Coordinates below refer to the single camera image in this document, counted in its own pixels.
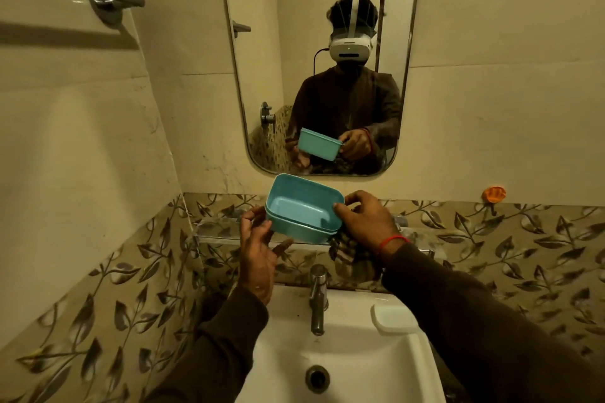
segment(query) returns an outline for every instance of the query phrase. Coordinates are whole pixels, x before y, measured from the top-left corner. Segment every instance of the sink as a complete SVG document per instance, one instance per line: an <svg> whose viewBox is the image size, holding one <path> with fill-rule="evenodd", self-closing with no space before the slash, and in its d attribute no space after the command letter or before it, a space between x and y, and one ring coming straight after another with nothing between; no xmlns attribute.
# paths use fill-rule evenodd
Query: sink
<svg viewBox="0 0 605 403"><path fill-rule="evenodd" d="M426 335L386 335L372 322L373 305L398 305L412 315L397 298L328 290L326 332L317 337L308 295L308 288L275 287L238 403L444 403Z"/></svg>

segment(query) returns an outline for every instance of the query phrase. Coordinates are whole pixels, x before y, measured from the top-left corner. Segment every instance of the vr headset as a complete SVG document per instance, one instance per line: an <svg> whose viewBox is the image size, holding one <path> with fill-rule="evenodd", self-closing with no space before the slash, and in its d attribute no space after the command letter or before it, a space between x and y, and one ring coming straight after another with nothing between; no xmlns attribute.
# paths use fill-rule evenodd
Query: vr headset
<svg viewBox="0 0 605 403"><path fill-rule="evenodd" d="M361 31L356 32L358 9L359 0L353 0L348 33L334 32L330 38L330 56L337 63L355 61L365 64L374 48L371 36Z"/></svg>

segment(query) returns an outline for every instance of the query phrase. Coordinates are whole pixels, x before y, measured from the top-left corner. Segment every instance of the sink drain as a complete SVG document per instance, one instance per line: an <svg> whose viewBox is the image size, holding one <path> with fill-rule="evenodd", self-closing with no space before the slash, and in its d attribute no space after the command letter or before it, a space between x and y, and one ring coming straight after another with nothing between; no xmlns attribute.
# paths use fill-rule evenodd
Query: sink drain
<svg viewBox="0 0 605 403"><path fill-rule="evenodd" d="M307 370L305 383L311 392L323 393L330 385L330 374L324 367L314 365Z"/></svg>

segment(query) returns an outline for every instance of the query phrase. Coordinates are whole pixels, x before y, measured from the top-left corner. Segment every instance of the teal plastic container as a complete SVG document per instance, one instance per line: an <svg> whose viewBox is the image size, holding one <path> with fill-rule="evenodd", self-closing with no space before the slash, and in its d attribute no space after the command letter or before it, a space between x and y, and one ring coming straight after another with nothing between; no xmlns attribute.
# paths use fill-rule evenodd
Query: teal plastic container
<svg viewBox="0 0 605 403"><path fill-rule="evenodd" d="M312 180L278 175L268 193L265 209L273 231L311 244L323 244L343 222L332 210L344 196L334 188Z"/></svg>
<svg viewBox="0 0 605 403"><path fill-rule="evenodd" d="M310 129L302 128L298 138L298 149L320 158L334 161L343 143L338 139L324 136Z"/></svg>

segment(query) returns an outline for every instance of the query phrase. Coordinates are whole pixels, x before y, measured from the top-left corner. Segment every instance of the chrome faucet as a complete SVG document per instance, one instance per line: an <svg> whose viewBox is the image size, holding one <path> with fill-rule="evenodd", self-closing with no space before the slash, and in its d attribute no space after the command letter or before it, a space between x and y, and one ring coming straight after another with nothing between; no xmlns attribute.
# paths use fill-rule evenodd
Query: chrome faucet
<svg viewBox="0 0 605 403"><path fill-rule="evenodd" d="M311 331L315 336L324 334L324 311L328 309L328 270L323 264L314 264L311 275L311 294L308 303L311 306Z"/></svg>

